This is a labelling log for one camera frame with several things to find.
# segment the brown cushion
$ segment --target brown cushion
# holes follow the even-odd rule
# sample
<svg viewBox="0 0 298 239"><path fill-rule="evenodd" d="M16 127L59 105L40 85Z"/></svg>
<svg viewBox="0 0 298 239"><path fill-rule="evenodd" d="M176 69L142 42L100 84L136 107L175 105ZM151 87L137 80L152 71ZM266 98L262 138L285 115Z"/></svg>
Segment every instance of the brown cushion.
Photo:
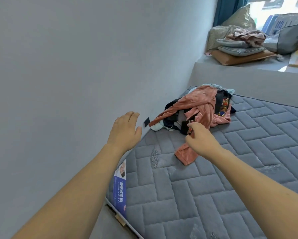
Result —
<svg viewBox="0 0 298 239"><path fill-rule="evenodd" d="M268 50L264 50L260 53L256 53L256 54L252 54L252 55L244 56L244 57L236 57L236 56L224 53L220 50L215 50L211 54L222 65L243 64L243 63L248 63L248 62L255 61L255 60L262 60L267 57L275 56L275 53L272 53Z"/></svg>

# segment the person's right hand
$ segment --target person's right hand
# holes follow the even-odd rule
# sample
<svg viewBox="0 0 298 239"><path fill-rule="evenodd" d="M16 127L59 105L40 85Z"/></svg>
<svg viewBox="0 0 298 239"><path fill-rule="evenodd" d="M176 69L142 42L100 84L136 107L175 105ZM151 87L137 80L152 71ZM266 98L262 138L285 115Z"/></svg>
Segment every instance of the person's right hand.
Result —
<svg viewBox="0 0 298 239"><path fill-rule="evenodd" d="M209 160L216 153L223 151L215 137L201 123L189 123L188 127L194 130L195 138L186 136L186 142L197 154Z"/></svg>

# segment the pile of clothes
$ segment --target pile of clothes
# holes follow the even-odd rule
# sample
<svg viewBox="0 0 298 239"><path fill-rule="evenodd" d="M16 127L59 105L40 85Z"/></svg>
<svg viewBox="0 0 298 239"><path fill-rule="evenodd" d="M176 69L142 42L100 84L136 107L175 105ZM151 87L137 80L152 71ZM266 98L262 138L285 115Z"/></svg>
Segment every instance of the pile of clothes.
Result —
<svg viewBox="0 0 298 239"><path fill-rule="evenodd" d="M204 84L190 90L190 92L166 105L165 111L149 123L152 130L162 128L179 130L184 135L194 137L194 132L187 126L191 122L199 122L207 129L219 124L231 122L230 99L233 89L224 89L215 84ZM191 164L198 157L187 143L183 144L176 152L176 157L184 164Z"/></svg>
<svg viewBox="0 0 298 239"><path fill-rule="evenodd" d="M266 35L259 30L236 28L225 39L217 39L218 49L233 56L249 56L266 50L263 43Z"/></svg>

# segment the wall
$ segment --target wall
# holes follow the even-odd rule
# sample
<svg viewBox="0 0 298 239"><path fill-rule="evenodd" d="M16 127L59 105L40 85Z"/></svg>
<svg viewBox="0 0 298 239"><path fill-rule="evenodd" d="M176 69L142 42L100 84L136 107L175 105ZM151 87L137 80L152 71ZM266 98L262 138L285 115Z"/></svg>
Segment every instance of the wall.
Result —
<svg viewBox="0 0 298 239"><path fill-rule="evenodd" d="M236 94L298 107L298 74L195 63L190 85L214 83Z"/></svg>
<svg viewBox="0 0 298 239"><path fill-rule="evenodd" d="M0 238L187 88L216 0L0 0Z"/></svg>

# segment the curtain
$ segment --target curtain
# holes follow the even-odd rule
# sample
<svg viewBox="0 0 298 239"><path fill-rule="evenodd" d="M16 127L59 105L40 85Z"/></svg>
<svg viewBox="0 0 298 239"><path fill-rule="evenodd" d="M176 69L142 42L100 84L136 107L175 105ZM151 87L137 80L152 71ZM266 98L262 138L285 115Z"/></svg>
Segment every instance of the curtain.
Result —
<svg viewBox="0 0 298 239"><path fill-rule="evenodd" d="M249 0L218 0L213 27L221 25L239 8L245 6Z"/></svg>

